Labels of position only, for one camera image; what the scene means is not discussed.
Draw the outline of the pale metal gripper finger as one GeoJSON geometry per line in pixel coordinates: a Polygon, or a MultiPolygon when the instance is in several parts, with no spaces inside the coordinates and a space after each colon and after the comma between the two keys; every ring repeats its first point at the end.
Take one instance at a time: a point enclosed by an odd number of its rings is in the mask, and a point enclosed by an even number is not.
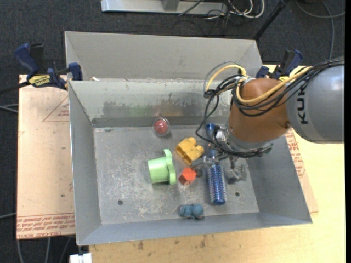
{"type": "Polygon", "coordinates": [[[197,176],[204,176],[211,166],[215,164],[216,160],[213,158],[199,158],[193,161],[193,170],[196,171],[197,176]]]}
{"type": "Polygon", "coordinates": [[[247,172],[244,164],[236,165],[227,171],[228,184],[235,184],[239,181],[245,181],[246,178],[247,172]]]}

